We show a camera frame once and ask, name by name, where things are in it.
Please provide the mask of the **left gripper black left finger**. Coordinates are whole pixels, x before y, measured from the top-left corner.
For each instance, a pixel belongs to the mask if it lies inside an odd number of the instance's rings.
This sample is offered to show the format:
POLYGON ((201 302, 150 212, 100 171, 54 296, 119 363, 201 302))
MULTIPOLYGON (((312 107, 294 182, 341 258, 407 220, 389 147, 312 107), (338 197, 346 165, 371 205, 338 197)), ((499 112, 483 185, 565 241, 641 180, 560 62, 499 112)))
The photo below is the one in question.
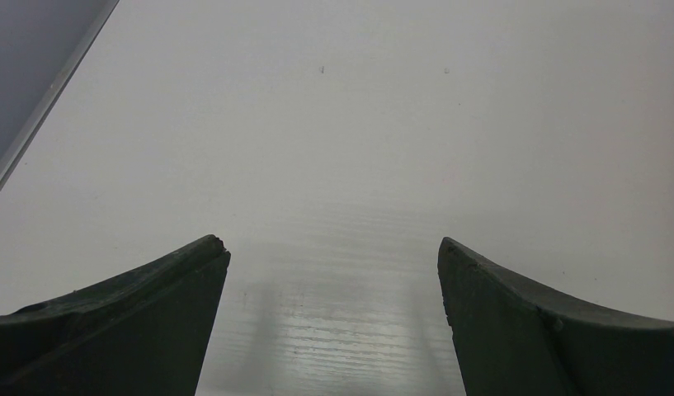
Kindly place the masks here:
POLYGON ((206 235, 0 315, 0 395, 192 395, 230 253, 206 235))

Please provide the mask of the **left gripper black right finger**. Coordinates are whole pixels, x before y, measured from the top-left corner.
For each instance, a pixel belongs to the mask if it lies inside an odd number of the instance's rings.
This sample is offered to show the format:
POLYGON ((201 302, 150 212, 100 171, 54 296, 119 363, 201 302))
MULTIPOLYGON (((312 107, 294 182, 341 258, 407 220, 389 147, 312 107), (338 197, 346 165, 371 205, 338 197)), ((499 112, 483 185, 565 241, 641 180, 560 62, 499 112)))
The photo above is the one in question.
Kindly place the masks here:
POLYGON ((674 322, 543 285, 443 238, 437 270, 469 395, 674 395, 674 322))

